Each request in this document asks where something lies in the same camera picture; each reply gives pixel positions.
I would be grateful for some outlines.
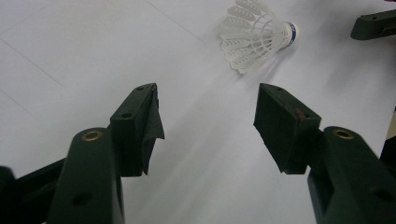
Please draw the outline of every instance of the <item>brass insert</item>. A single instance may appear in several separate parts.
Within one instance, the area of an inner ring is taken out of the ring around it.
[[[340,138],[346,139],[346,140],[350,140],[352,138],[354,138],[355,136],[353,136],[352,133],[346,131],[346,130],[342,130],[342,129],[335,129],[332,131],[332,133]]]
[[[92,131],[92,132],[84,133],[84,135],[82,135],[81,139],[86,142],[91,142],[91,141],[95,141],[95,140],[101,138],[102,136],[103,136],[102,132]]]

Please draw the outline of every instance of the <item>black plastic bracket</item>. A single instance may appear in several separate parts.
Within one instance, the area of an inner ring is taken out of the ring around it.
[[[105,128],[78,133],[67,157],[15,179],[0,166],[0,223],[122,224],[121,176],[148,173],[164,139],[155,83],[140,86]]]
[[[369,40],[389,35],[396,35],[396,10],[359,17],[350,36],[356,40]]]
[[[319,122],[287,91],[260,85],[254,125],[281,172],[303,174],[311,167],[317,223],[396,223],[393,175],[357,133],[341,127],[321,132]]]

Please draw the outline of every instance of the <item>screw hole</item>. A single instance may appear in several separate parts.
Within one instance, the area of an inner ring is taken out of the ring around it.
[[[82,135],[81,139],[86,142],[91,142],[91,141],[101,138],[102,136],[103,136],[102,132],[92,131],[92,132],[84,133],[84,135]]]
[[[340,138],[347,139],[347,140],[354,138],[353,134],[351,134],[347,131],[344,131],[344,130],[340,130],[340,129],[334,130],[334,131],[332,131],[332,133]]]
[[[89,192],[82,192],[73,198],[74,206],[84,206],[88,204],[92,199],[92,194]]]
[[[382,200],[382,201],[386,201],[386,202],[393,202],[394,198],[393,196],[386,190],[384,189],[378,189],[378,188],[374,188],[371,189],[371,193],[377,197],[378,199]]]
[[[121,115],[123,119],[128,119],[132,116],[132,114],[123,114]]]

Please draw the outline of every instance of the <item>shuttlecock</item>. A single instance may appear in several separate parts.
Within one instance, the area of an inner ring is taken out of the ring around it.
[[[262,66],[300,35],[298,27],[281,21],[261,0],[235,0],[222,23],[221,49],[231,68],[240,74]]]

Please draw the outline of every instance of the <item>blue band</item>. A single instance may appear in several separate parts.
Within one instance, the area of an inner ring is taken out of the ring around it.
[[[292,43],[294,43],[294,40],[295,40],[295,38],[296,38],[296,28],[295,28],[295,26],[294,26],[293,23],[291,23],[291,22],[288,22],[288,24],[289,24],[290,27],[291,27],[291,40],[290,40],[289,44],[286,46],[286,48],[287,48],[288,46],[290,46]]]

